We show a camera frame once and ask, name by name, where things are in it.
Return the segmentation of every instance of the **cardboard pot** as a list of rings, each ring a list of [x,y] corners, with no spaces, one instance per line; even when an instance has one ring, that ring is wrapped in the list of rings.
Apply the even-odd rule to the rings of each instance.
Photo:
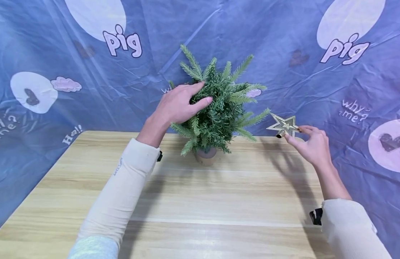
[[[198,150],[194,156],[198,163],[203,166],[212,166],[216,161],[217,149],[212,147],[209,150]]]

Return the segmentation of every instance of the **wood grain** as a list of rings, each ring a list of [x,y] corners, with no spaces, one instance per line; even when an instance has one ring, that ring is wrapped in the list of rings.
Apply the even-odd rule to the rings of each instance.
[[[0,258],[66,258],[89,208],[136,133],[81,134],[0,229]],[[236,137],[211,167],[167,134],[119,258],[333,258],[308,213],[322,193],[284,139]]]

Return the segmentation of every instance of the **blue fabric backdrop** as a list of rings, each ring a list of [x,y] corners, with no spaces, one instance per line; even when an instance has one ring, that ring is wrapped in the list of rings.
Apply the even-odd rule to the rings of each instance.
[[[203,66],[254,54],[240,81],[268,89],[246,109],[324,129],[400,258],[400,0],[0,0],[0,226],[81,132],[141,129],[188,80],[180,44]]]

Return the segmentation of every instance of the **small artificial christmas tree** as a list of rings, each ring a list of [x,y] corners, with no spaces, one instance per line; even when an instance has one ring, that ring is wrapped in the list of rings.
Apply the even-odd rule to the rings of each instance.
[[[245,112],[244,103],[256,103],[254,98],[246,95],[250,90],[265,90],[266,87],[260,84],[239,83],[236,79],[244,72],[253,56],[247,59],[231,73],[231,63],[227,62],[224,71],[216,70],[217,59],[213,58],[204,71],[199,63],[187,49],[181,45],[183,53],[189,60],[190,66],[181,62],[183,70],[192,77],[194,83],[205,82],[204,87],[191,98],[190,103],[194,104],[202,98],[211,96],[211,104],[197,113],[194,117],[182,124],[172,123],[171,127],[183,137],[189,138],[189,141],[183,147],[181,155],[185,156],[191,150],[197,152],[202,150],[205,153],[211,148],[218,148],[224,153],[230,153],[227,144],[233,139],[233,133],[250,140],[256,139],[244,127],[255,125],[261,122],[270,112],[265,109],[259,115],[252,117],[252,112]]]

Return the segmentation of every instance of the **white long sleeve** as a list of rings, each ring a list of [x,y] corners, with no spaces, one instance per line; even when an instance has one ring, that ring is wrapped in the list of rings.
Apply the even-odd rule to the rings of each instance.
[[[322,232],[336,259],[391,259],[361,204],[333,199],[322,207]]]
[[[160,149],[132,139],[79,230],[69,258],[116,258]]]

